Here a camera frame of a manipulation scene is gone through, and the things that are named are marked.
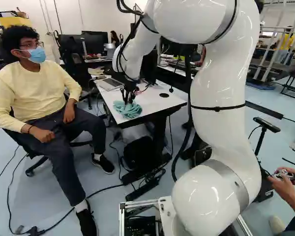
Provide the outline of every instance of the black bag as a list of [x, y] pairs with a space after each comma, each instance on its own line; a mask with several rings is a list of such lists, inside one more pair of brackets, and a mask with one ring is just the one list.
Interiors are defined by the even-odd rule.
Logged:
[[153, 141], [149, 136], [129, 143], [123, 151], [123, 159], [131, 170], [152, 170], [161, 160], [155, 155]]

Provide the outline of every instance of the yellow object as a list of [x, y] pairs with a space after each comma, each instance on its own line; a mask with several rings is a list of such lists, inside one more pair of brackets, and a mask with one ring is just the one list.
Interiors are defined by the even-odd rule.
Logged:
[[179, 60], [185, 61], [185, 56], [177, 56], [177, 57], [174, 57], [174, 59], [179, 59]]
[[[21, 132], [25, 121], [50, 115], [66, 101], [65, 87], [70, 97], [79, 101], [80, 85], [58, 64], [47, 60], [39, 72], [24, 69], [17, 61], [0, 70], [0, 128]], [[14, 117], [9, 115], [13, 108]]]
[[31, 22], [29, 19], [22, 17], [11, 16], [11, 17], [0, 17], [0, 24], [5, 28], [13, 25], [26, 25], [31, 27]]
[[290, 46], [293, 44], [293, 42], [294, 42], [294, 38], [295, 38], [295, 37], [294, 37], [294, 35], [293, 35], [293, 36], [289, 39], [289, 42], [286, 43], [288, 37], [289, 37], [289, 34], [286, 33], [286, 34], [284, 35], [283, 43], [282, 43], [282, 46], [281, 46], [280, 50], [289, 50], [289, 49], [290, 49]]

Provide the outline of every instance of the eyeglasses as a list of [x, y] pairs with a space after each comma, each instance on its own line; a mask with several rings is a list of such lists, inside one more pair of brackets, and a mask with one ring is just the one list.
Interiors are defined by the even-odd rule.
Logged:
[[25, 48], [37, 48], [38, 46], [44, 47], [43, 42], [31, 42], [31, 43], [26, 43], [26, 44], [21, 44], [20, 47], [25, 47]]

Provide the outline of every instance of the wrist bracelet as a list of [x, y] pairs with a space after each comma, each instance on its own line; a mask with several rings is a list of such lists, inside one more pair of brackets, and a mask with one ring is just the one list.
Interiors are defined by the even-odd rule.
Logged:
[[32, 129], [32, 127], [34, 127], [34, 125], [32, 125], [32, 126], [29, 128], [29, 130], [28, 130], [28, 134], [30, 134], [30, 129]]

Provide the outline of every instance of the game controller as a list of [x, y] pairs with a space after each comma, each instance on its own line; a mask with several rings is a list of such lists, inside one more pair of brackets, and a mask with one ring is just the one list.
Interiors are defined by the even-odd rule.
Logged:
[[293, 173], [288, 172], [285, 169], [281, 169], [278, 173], [272, 175], [272, 177], [277, 180], [283, 180], [282, 176], [287, 176], [290, 179], [290, 181], [295, 180], [295, 175]]

